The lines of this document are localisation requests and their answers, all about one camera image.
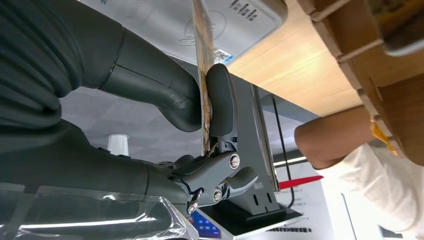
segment white sleeve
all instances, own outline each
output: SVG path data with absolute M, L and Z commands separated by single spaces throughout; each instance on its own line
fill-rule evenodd
M 417 192 L 410 177 L 381 161 L 368 144 L 341 162 L 317 170 L 327 182 L 365 204 L 377 224 L 394 232 L 410 231 L 419 218 Z

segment ceiling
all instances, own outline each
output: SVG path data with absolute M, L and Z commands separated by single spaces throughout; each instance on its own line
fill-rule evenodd
M 196 76 L 196 66 L 179 60 L 177 62 Z M 259 95 L 263 97 L 265 125 L 270 148 L 275 155 L 282 152 L 276 116 L 267 100 L 268 93 L 260 91 Z M 94 147 L 106 149 L 108 135 L 121 133 L 129 136 L 129 155 L 135 159 L 159 163 L 173 162 L 186 154 L 195 157 L 200 155 L 201 132 L 187 133 L 178 130 L 151 104 L 85 87 L 71 92 L 60 102 L 62 118 L 80 127 Z M 315 118 L 315 115 L 308 115 L 304 109 L 281 98 L 277 99 L 277 106 L 286 150 L 295 150 L 295 128 Z

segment black cable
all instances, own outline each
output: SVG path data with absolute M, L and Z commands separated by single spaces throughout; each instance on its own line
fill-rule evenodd
M 292 175 L 290 174 L 289 163 L 287 162 L 286 146 L 284 145 L 283 131 L 281 129 L 280 116 L 279 116 L 278 110 L 277 110 L 276 99 L 275 99 L 275 97 L 274 97 L 273 94 L 271 95 L 271 97 L 272 97 L 272 104 L 274 105 L 274 112 L 275 112 L 275 118 L 277 120 L 277 126 L 278 126 L 278 132 L 279 132 L 279 139 L 281 141 L 282 153 L 283 153 L 284 161 L 285 161 L 285 169 L 287 170 L 288 180 L 291 181 L 292 180 Z M 293 204 L 295 203 L 295 190 L 293 189 L 293 187 L 290 187 L 290 192 L 291 192 L 291 202 L 287 206 L 288 208 L 291 208 L 293 206 Z

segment yellow tag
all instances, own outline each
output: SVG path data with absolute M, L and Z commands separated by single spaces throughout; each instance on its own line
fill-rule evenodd
M 379 128 L 376 121 L 373 117 L 371 117 L 371 132 L 374 137 L 378 138 L 380 141 L 385 143 L 387 145 L 387 150 L 389 150 L 393 155 L 397 156 L 398 153 L 396 152 L 393 145 L 390 144 L 389 139 L 386 137 L 386 135 L 383 133 L 383 131 Z

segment white shirt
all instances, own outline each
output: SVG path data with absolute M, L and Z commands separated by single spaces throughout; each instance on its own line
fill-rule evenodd
M 365 144 L 317 172 L 363 204 L 367 218 L 404 238 L 424 240 L 424 167 Z

